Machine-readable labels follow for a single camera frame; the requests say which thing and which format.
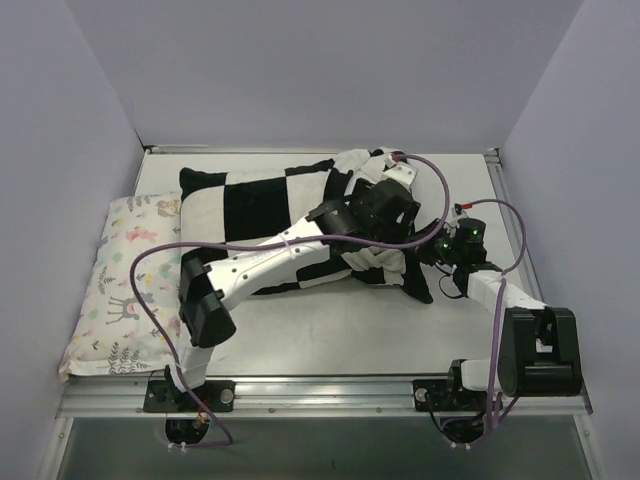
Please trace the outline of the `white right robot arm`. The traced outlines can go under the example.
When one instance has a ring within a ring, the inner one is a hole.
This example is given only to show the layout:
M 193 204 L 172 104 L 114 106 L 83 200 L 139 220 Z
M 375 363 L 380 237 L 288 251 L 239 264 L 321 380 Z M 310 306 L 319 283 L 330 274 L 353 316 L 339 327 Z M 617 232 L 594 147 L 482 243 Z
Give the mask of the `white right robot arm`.
M 465 409 L 479 392 L 508 397 L 574 397 L 581 393 L 577 325 L 567 308 L 551 307 L 506 280 L 487 260 L 486 224 L 460 218 L 415 250 L 429 266 L 446 266 L 462 297 L 493 315 L 492 346 L 485 360 L 454 360 L 443 385 L 446 402 Z

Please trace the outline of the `black white checkered pillowcase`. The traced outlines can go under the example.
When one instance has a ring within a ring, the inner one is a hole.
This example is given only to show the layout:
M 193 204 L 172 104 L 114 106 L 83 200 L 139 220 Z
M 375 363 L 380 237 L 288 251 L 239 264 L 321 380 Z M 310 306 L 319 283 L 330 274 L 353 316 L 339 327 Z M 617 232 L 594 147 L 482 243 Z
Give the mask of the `black white checkered pillowcase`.
M 374 186 L 391 166 L 391 150 L 353 149 L 320 162 L 255 172 L 181 169 L 181 239 L 253 246 L 283 232 L 326 200 Z M 418 259 L 407 251 L 368 247 L 298 270 L 261 289 L 271 295 L 351 277 L 394 286 L 430 304 L 433 297 Z

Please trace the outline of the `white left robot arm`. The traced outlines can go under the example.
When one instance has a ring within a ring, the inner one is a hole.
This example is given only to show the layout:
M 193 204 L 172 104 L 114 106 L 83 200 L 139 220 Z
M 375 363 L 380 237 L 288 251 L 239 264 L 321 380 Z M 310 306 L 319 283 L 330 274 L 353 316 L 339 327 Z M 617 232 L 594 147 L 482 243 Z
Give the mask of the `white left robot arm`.
M 180 411 L 202 399 L 207 366 L 216 346 L 236 333 L 230 311 L 257 291 L 283 283 L 298 270 L 355 251 L 354 237 L 385 244 L 407 241 L 420 204 L 400 183 L 387 179 L 353 200 L 328 200 L 259 251 L 208 263 L 185 261 L 179 287 L 179 315 L 186 328 L 169 367 L 167 400 Z

